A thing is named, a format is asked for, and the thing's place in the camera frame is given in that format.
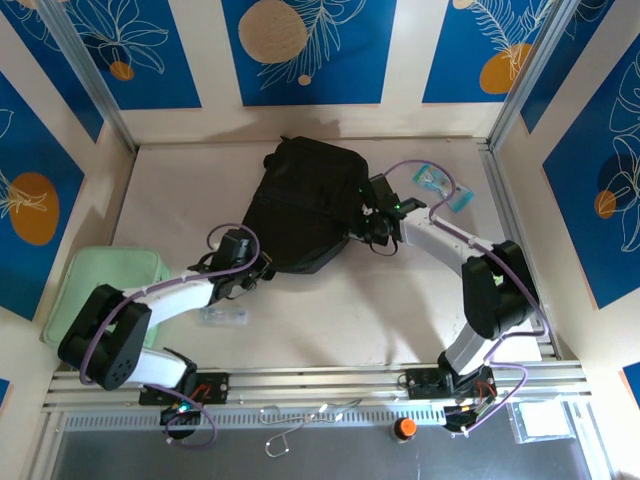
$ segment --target black bag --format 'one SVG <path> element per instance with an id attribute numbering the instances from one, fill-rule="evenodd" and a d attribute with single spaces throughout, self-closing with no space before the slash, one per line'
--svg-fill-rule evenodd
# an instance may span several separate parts
<path id="1" fill-rule="evenodd" d="M 357 153 L 304 137 L 283 139 L 243 223 L 260 239 L 272 270 L 315 273 L 349 241 L 369 176 Z"/>

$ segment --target light green bag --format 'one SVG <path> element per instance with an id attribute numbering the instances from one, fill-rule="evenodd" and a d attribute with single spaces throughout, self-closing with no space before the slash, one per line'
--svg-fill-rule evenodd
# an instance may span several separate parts
<path id="1" fill-rule="evenodd" d="M 44 341 L 54 348 L 71 327 L 84 303 L 98 285 L 109 284 L 123 290 L 167 280 L 171 272 L 160 255 L 133 247 L 88 247 L 80 250 L 69 265 L 49 321 Z M 147 332 L 144 346 L 150 348 L 158 327 Z"/>

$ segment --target orange circle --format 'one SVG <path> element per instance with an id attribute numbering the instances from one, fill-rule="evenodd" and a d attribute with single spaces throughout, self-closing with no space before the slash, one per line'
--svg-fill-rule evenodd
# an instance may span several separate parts
<path id="1" fill-rule="evenodd" d="M 11 184 L 9 199 L 13 203 L 9 215 L 16 234 L 31 245 L 49 243 L 60 218 L 58 194 L 49 179 L 39 173 L 23 173 Z"/>
<path id="2" fill-rule="evenodd" d="M 134 74 L 131 65 L 120 61 L 113 62 L 109 67 L 109 71 L 111 72 L 111 75 L 123 82 L 131 80 Z"/>
<path id="3" fill-rule="evenodd" d="M 530 50 L 528 43 L 519 43 L 491 57 L 480 73 L 482 90 L 491 94 L 508 93 Z"/>
<path id="4" fill-rule="evenodd" d="M 596 197 L 596 213 L 607 220 L 616 213 L 616 196 L 609 190 L 601 191 Z"/>
<path id="5" fill-rule="evenodd" d="M 405 437 L 412 437 L 417 431 L 418 425 L 410 418 L 405 418 L 400 422 L 400 432 L 402 432 Z"/>

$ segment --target orange button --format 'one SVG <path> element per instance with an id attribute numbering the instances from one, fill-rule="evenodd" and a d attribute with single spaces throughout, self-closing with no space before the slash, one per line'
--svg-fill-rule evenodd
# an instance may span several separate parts
<path id="1" fill-rule="evenodd" d="M 400 422 L 400 432 L 405 437 L 412 437 L 416 434 L 417 431 L 418 426 L 416 425 L 416 422 L 414 422 L 410 418 L 405 418 L 404 420 L 402 420 L 402 422 Z"/>

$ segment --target white table surface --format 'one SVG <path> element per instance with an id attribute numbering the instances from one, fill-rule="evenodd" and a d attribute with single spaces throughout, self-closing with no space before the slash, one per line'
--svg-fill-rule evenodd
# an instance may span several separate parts
<path id="1" fill-rule="evenodd" d="M 370 174 L 394 163 L 429 159 L 448 168 L 475 198 L 442 216 L 483 238 L 504 239 L 475 140 L 344 140 Z M 160 253 L 175 274 L 207 252 L 209 230 L 241 222 L 276 143 L 149 146 L 140 150 L 114 245 Z M 401 199 L 433 204 L 437 195 L 415 186 L 419 166 L 390 176 Z M 170 347 L 201 367 L 310 367 L 435 362 L 466 320 L 460 279 L 435 258 L 406 245 L 374 255 L 352 241 L 314 275 L 277 274 L 237 300 L 249 324 L 199 324 L 193 311 L 161 325 L 156 348 Z M 539 360 L 535 340 L 507 342 L 501 360 Z"/>

